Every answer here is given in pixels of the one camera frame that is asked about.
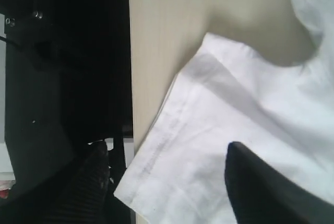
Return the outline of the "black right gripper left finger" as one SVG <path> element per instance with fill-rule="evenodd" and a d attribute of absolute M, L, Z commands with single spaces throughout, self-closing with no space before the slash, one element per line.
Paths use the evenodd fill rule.
<path fill-rule="evenodd" d="M 30 192 L 1 206 L 1 223 L 98 223 L 108 190 L 106 143 L 87 146 L 84 156 Z"/>

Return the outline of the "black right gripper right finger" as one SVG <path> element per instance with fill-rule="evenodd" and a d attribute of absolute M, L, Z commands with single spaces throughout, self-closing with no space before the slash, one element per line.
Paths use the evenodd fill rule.
<path fill-rule="evenodd" d="M 333 205 L 289 181 L 240 142 L 228 145 L 225 185 L 237 223 L 333 223 Z"/>

